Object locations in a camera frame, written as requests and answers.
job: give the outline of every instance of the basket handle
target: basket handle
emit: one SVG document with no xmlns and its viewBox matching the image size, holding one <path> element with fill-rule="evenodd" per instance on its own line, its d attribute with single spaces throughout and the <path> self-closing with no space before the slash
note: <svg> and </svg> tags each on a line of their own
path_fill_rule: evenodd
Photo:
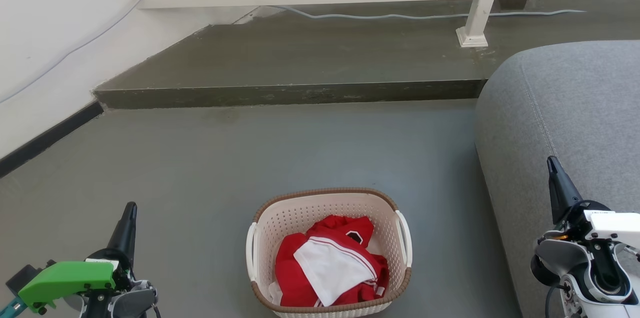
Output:
<svg viewBox="0 0 640 318">
<path fill-rule="evenodd" d="M 405 216 L 400 213 L 399 210 L 395 211 L 396 214 L 398 215 L 398 219 L 400 220 L 400 227 L 402 227 L 402 232 L 404 233 L 404 242 L 403 242 L 403 255 L 404 255 L 404 259 L 405 259 L 405 263 L 407 264 L 406 267 L 407 268 L 411 268 L 411 263 L 414 259 L 414 248 L 412 246 L 411 243 L 411 232 L 409 231 L 409 225 L 406 223 L 407 220 L 404 218 Z"/>
<path fill-rule="evenodd" d="M 249 232 L 247 232 L 247 234 L 246 234 L 246 237 L 247 237 L 246 238 L 247 239 L 246 240 L 246 242 L 247 242 L 246 244 L 247 245 L 245 247 L 245 253 L 247 255 L 246 256 L 246 259 L 247 259 L 246 260 L 246 264 L 247 264 L 246 265 L 246 269 L 247 269 L 246 271 L 249 274 L 249 279 L 251 279 L 251 281 L 256 281 L 255 280 L 256 279 L 256 277 L 255 277 L 256 276 L 255 275 L 256 274 L 256 272 L 255 272 L 256 271 L 256 265 L 255 265 L 254 260 L 253 260 L 254 258 L 253 258 L 252 252 L 253 252 L 253 247 L 254 247 L 254 245 L 253 245 L 254 244 L 253 243 L 254 240 L 253 239 L 256 237 L 256 233 L 255 233 L 256 232 L 256 228 L 255 227 L 256 227 L 257 224 L 258 223 L 256 223 L 256 222 L 251 223 L 251 226 L 249 227 Z"/>
</svg>

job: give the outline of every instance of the cable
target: cable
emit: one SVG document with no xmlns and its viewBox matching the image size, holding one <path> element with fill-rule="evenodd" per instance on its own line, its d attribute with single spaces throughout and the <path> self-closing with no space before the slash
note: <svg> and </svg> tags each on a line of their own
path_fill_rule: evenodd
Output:
<svg viewBox="0 0 640 318">
<path fill-rule="evenodd" d="M 124 14 L 119 16 L 116 19 L 116 21 L 112 25 L 109 26 L 109 28 L 107 28 L 106 30 L 101 31 L 100 33 L 98 33 L 98 35 L 95 35 L 93 38 L 90 38 L 89 40 L 87 40 L 86 42 L 78 45 L 77 47 L 74 47 L 68 53 L 62 55 L 61 58 L 59 58 L 57 60 L 54 60 L 54 62 L 50 63 L 48 65 L 48 67 L 46 67 L 44 69 L 44 72 L 42 72 L 41 74 L 38 74 L 38 76 L 36 76 L 36 78 L 33 78 L 33 79 L 29 80 L 27 83 L 23 84 L 21 87 L 18 87 L 16 90 L 14 90 L 14 92 L 11 92 L 11 93 L 7 94 L 4 97 L 0 97 L 0 104 L 4 103 L 5 101 L 11 99 L 12 97 L 14 97 L 14 96 L 16 96 L 18 94 L 20 94 L 20 92 L 22 92 L 22 90 L 25 90 L 26 88 L 30 87 L 30 85 L 32 85 L 33 83 L 38 81 L 40 78 L 45 76 L 46 73 L 50 72 L 55 67 L 57 67 L 62 62 L 62 60 L 66 59 L 67 56 L 71 55 L 71 53 L 74 53 L 75 51 L 78 51 L 79 49 L 82 49 L 83 47 L 86 47 L 88 44 L 90 44 L 94 40 L 102 37 L 102 35 L 104 35 L 107 31 L 111 30 L 114 26 L 116 26 L 119 22 L 121 22 L 122 19 L 125 19 L 125 17 L 128 14 L 130 14 L 130 12 L 132 12 L 141 1 L 142 0 L 136 0 L 135 3 L 133 5 L 131 5 L 131 7 L 128 8 L 128 10 Z"/>
<path fill-rule="evenodd" d="M 551 288 L 549 288 L 549 291 L 546 293 L 546 296 L 547 296 L 547 297 L 546 297 L 546 299 L 544 300 L 544 301 L 545 301 L 545 302 L 544 302 L 544 303 L 545 303 L 545 304 L 544 304 L 544 306 L 545 306 L 545 307 L 544 307 L 544 308 L 545 308 L 545 309 L 544 309 L 544 311 L 545 311 L 545 312 L 544 312 L 544 313 L 545 313 L 544 318 L 549 318 L 549 316 L 550 316 L 550 315 L 549 315 L 549 303 L 551 302 L 551 295 L 553 295 L 553 291 L 554 291 L 555 289 L 556 289 L 556 288 L 555 288 L 555 285 L 554 285 L 554 286 L 552 286 Z"/>
<path fill-rule="evenodd" d="M 162 316 L 160 315 L 160 309 L 158 309 L 158 306 L 154 304 L 153 308 L 154 308 L 153 311 L 155 311 L 156 313 L 155 318 L 162 318 Z"/>
<path fill-rule="evenodd" d="M 345 19 L 357 19 L 361 21 L 374 21 L 378 19 L 389 19 L 389 18 L 400 18 L 400 19 L 409 19 L 412 21 L 429 21 L 432 19 L 450 19 L 450 18 L 463 18 L 468 17 L 469 14 L 453 14 L 453 15 L 434 15 L 431 17 L 410 17 L 407 15 L 398 15 L 398 14 L 389 14 L 389 15 L 380 15 L 377 17 L 359 17 L 356 15 L 343 15 L 343 14 L 326 14 L 326 15 L 311 15 L 305 12 L 300 12 L 300 10 L 290 8 L 288 6 L 281 5 L 270 5 L 272 8 L 288 10 L 289 12 L 300 14 L 309 19 L 329 19 L 329 18 L 345 18 Z M 489 14 L 490 17 L 512 17 L 515 15 L 532 15 L 532 16 L 551 16 L 558 15 L 564 13 L 586 13 L 584 10 L 558 10 L 557 12 L 510 12 L 510 13 L 492 13 Z"/>
<path fill-rule="evenodd" d="M 640 261 L 640 253 L 638 253 L 637 251 L 635 251 L 635 250 L 633 250 L 631 248 L 632 248 L 631 245 L 627 245 L 624 248 L 625 249 L 624 251 L 628 252 L 629 254 L 633 254 L 638 259 L 638 261 Z"/>
</svg>

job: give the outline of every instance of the white stripe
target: white stripe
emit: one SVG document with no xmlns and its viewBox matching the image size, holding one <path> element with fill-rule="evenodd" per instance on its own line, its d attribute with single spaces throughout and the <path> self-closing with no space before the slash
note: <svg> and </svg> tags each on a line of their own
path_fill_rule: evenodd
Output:
<svg viewBox="0 0 640 318">
<path fill-rule="evenodd" d="M 363 263 L 363 265 L 367 268 L 369 268 L 371 270 L 371 273 L 373 274 L 373 279 L 377 280 L 378 279 L 378 275 L 375 272 L 376 270 L 373 268 L 373 266 L 371 265 L 370 261 L 368 261 L 365 257 L 363 257 L 361 254 L 359 254 L 359 252 L 356 252 L 355 250 L 349 249 L 349 248 L 345 248 L 342 245 L 340 245 L 339 243 L 337 243 L 336 241 L 329 239 L 329 238 L 324 238 L 322 236 L 312 236 L 311 238 L 309 238 L 309 240 L 312 240 L 316 243 L 324 243 L 324 244 L 328 244 L 328 245 L 337 245 L 338 247 L 340 247 L 340 251 L 344 252 L 345 254 L 350 254 L 353 255 L 354 257 L 356 257 L 358 259 L 358 261 L 360 261 L 361 263 Z"/>
</svg>

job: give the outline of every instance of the railing base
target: railing base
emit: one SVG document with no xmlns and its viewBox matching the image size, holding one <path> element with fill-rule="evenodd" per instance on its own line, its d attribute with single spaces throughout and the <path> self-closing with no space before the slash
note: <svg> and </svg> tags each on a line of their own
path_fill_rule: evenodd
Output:
<svg viewBox="0 0 640 318">
<path fill-rule="evenodd" d="M 489 44 L 487 43 L 487 38 L 485 38 L 484 34 L 478 35 L 476 37 L 469 37 L 467 33 L 464 31 L 465 27 L 457 28 L 455 33 L 457 34 L 457 40 L 460 43 L 460 47 L 487 47 Z"/>
</svg>

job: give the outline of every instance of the black baseboard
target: black baseboard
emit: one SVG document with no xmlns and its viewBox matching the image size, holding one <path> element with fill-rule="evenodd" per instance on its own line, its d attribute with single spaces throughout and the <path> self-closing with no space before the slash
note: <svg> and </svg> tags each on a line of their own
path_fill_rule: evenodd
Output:
<svg viewBox="0 0 640 318">
<path fill-rule="evenodd" d="M 80 126 L 103 112 L 102 106 L 100 106 L 97 101 L 93 102 L 71 115 L 71 117 L 65 121 L 45 131 L 22 147 L 19 147 L 0 160 L 0 177 L 6 176 L 27 161 L 35 158 L 39 153 L 45 151 L 55 142 L 71 133 L 71 131 L 80 128 Z"/>
</svg>

